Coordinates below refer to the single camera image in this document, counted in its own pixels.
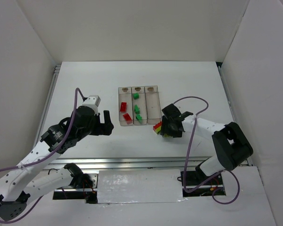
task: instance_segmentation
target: cable clip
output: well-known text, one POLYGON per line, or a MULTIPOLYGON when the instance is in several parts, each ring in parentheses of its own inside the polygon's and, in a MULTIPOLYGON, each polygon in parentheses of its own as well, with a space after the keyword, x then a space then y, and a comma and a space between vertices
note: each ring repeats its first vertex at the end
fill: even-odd
POLYGON ((25 165, 20 162, 20 165, 18 166, 19 169, 24 169, 28 174, 30 174, 31 172, 27 169, 27 167, 25 167, 25 165))

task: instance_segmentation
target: white tabletop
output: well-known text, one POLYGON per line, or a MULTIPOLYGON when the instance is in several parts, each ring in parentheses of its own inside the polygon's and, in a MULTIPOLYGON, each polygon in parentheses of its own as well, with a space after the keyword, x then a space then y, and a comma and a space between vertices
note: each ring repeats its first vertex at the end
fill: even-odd
MULTIPOLYGON (((99 112, 109 110, 114 130, 110 136, 88 136, 62 158, 185 157, 190 133, 182 138, 156 135, 153 125, 122 127, 118 121, 118 87, 158 85, 161 108, 184 96, 209 102, 200 117, 220 123, 233 120, 215 62, 63 62, 43 132, 70 116, 75 88, 85 96, 99 95, 99 112)), ((196 113, 205 104, 186 99, 179 109, 196 113)), ((192 156, 212 156, 212 142, 195 136, 192 156)))

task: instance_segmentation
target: clear plastic bin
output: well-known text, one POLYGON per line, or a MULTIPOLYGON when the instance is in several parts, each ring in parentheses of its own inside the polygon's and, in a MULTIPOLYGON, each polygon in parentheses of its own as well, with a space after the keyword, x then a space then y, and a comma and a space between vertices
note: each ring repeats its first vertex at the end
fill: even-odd
POLYGON ((146 107, 148 115, 148 124, 156 125, 161 121, 161 109, 157 86, 146 86, 146 107))
POLYGON ((132 109, 132 91, 131 87, 121 87, 118 88, 118 119, 119 124, 121 126, 131 126, 133 125, 133 109, 132 109), (126 102, 127 103, 127 109, 126 112, 120 112, 121 109, 121 103, 126 102), (132 121, 126 121, 124 118, 124 114, 129 114, 132 121))
POLYGON ((133 108, 133 123, 136 126, 146 125, 147 124, 147 107, 146 107, 146 96, 145 96, 145 87, 137 86, 132 87, 132 108, 133 108), (133 95, 138 93, 139 97, 134 99, 133 95), (140 113, 139 115, 142 117, 142 120, 136 119, 136 113, 134 111, 134 107, 137 105, 139 107, 140 113))

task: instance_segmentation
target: green block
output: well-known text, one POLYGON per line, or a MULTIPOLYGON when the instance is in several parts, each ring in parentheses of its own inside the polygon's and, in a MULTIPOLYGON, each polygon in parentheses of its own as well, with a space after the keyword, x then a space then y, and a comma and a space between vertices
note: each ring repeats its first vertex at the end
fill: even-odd
POLYGON ((135 114, 139 114, 140 113, 140 109, 137 105, 134 106, 134 112, 135 114))
POLYGON ((142 120, 141 115, 140 115, 140 114, 137 114, 137 115, 136 115, 136 119, 137 119, 138 121, 142 120))
POLYGON ((136 100, 140 97, 140 95, 138 95, 138 93, 133 93, 133 99, 136 100))

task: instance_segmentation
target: red object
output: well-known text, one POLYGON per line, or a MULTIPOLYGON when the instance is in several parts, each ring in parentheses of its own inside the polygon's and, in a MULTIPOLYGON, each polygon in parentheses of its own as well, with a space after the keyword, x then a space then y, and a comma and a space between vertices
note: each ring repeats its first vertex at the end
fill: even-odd
POLYGON ((120 112, 126 112, 127 110, 127 103, 126 102, 122 102, 121 103, 121 110, 120 112))
POLYGON ((156 124, 155 126, 153 126, 153 130, 155 131, 158 127, 161 126, 162 121, 160 121, 158 124, 156 124))
POLYGON ((125 118, 125 120, 126 120, 127 122, 132 121, 132 119, 131 119, 131 117, 130 117, 130 115, 129 115, 128 113, 124 114, 123 117, 125 118))

